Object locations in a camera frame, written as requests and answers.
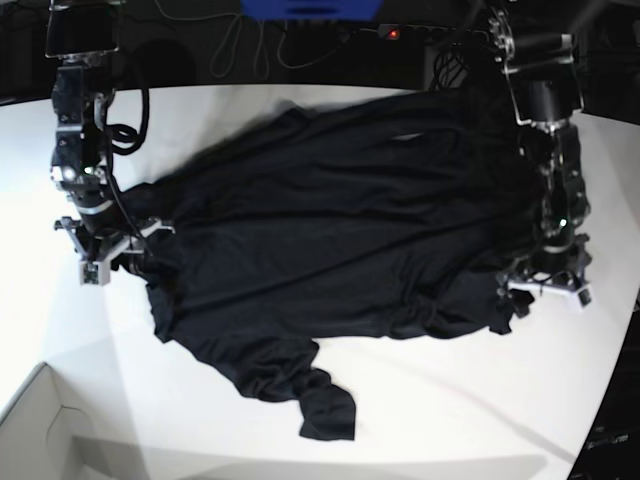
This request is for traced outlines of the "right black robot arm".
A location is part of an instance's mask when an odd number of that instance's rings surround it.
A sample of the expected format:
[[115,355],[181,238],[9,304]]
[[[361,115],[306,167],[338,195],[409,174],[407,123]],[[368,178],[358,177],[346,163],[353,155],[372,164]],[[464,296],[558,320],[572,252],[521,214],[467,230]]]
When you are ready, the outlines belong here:
[[45,55],[59,62],[51,93],[57,125],[50,176],[79,214],[54,227],[72,240],[79,280],[90,286],[108,284],[121,258],[142,262],[152,253],[149,237],[171,227],[157,217],[135,218],[114,175],[114,158],[142,147],[150,120],[150,91],[137,65],[131,69],[141,93],[139,128],[108,120],[117,92],[113,59],[133,59],[119,38],[124,7],[122,1],[49,4]]

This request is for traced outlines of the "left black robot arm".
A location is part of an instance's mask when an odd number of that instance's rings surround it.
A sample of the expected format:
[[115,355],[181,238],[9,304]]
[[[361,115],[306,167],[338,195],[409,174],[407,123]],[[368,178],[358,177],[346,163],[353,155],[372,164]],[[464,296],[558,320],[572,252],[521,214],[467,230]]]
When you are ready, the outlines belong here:
[[589,240],[578,233],[591,211],[582,175],[574,113],[584,107],[574,60],[579,30],[602,1],[490,1],[489,29],[520,127],[522,156],[541,181],[533,249],[498,278],[498,294],[516,314],[529,312],[527,295],[562,296],[576,310],[592,301],[585,277]]

